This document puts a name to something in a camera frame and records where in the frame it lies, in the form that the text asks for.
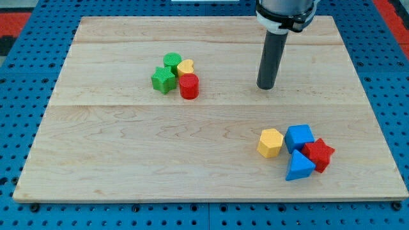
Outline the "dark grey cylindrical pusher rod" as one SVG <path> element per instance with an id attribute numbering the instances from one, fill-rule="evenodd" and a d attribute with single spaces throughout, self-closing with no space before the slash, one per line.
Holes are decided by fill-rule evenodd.
<path id="1" fill-rule="evenodd" d="M 268 90 L 275 84 L 288 34 L 266 32 L 256 84 Z"/>

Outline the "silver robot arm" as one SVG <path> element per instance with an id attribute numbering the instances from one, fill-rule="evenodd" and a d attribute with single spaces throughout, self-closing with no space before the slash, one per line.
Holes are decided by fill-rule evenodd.
<path id="1" fill-rule="evenodd" d="M 313 20 L 319 0 L 257 0 L 256 19 L 266 28 L 256 84 L 272 89 L 288 33 L 300 33 Z"/>

